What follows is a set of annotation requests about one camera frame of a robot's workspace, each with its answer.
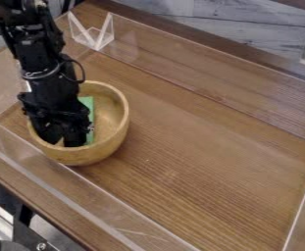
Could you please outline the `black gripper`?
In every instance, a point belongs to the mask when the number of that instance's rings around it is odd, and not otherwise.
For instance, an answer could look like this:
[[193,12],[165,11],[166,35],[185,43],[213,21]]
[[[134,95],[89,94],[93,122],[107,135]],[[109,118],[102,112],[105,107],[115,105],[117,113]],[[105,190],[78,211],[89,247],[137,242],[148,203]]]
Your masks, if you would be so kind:
[[66,147],[87,143],[91,109],[79,100],[81,84],[74,62],[62,62],[52,73],[27,73],[31,90],[19,94],[19,100],[38,136],[50,144],[63,137]]

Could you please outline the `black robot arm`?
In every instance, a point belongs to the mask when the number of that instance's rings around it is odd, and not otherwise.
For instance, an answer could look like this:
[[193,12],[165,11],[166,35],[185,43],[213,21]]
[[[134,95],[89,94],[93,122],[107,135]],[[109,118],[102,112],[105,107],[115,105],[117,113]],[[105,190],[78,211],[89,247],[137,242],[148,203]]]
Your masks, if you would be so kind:
[[91,110],[79,100],[86,71],[63,53],[63,31],[47,0],[0,0],[0,37],[31,87],[18,98],[38,137],[50,144],[83,146],[91,131]]

